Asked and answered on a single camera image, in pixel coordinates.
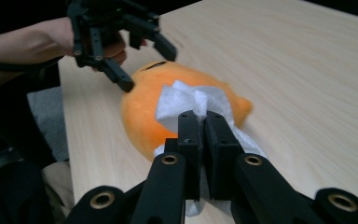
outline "light wood tabletop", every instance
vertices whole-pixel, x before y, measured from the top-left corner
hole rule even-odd
[[[241,129],[295,190],[314,198],[336,187],[358,197],[358,17],[297,0],[203,0],[162,15],[160,26],[178,63],[253,102]],[[152,43],[127,52],[128,74],[163,59]],[[124,132],[122,90],[73,58],[60,69],[76,200],[101,185],[126,191],[145,180],[151,162]],[[186,223],[234,221],[206,203]]]

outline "person's arm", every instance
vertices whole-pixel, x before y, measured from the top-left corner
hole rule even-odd
[[[72,56],[73,45],[68,18],[42,21],[0,35],[0,63],[35,64],[64,55]],[[122,64],[126,59],[124,48],[124,41],[116,43],[105,50],[105,57],[112,57]],[[20,74],[0,72],[0,85]]]

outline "black cable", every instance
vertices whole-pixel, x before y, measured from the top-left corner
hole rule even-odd
[[[51,66],[55,63],[57,63],[61,58],[63,57],[57,57],[51,60],[48,60],[43,63],[37,63],[37,64],[12,64],[12,63],[0,63],[0,71],[3,72],[33,72],[38,71],[42,68]]]

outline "stuffed animal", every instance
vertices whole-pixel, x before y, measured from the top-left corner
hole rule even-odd
[[[217,78],[173,62],[149,63],[132,76],[135,86],[124,93],[121,101],[123,125],[134,147],[147,159],[154,159],[153,152],[165,144],[166,138],[177,138],[155,118],[158,98],[165,85],[180,80],[189,86],[215,86],[223,90],[230,102],[235,125],[240,127],[252,110],[252,103],[238,95]]]

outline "white tissue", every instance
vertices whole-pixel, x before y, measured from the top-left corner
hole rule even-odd
[[[191,87],[182,81],[175,81],[171,87],[165,85],[158,99],[156,120],[168,130],[177,133],[178,116],[188,110],[193,110],[199,120],[203,120],[206,117],[208,110],[222,115],[245,152],[267,157],[249,135],[235,127],[229,100],[222,90],[211,86]],[[155,149],[154,155],[157,157],[163,152],[164,145],[161,145]],[[205,201],[214,203],[209,200],[205,175],[201,176],[200,182],[201,199],[199,202],[186,201],[187,217],[198,215]],[[230,213],[227,203],[216,202],[215,206],[219,206],[224,212]]]

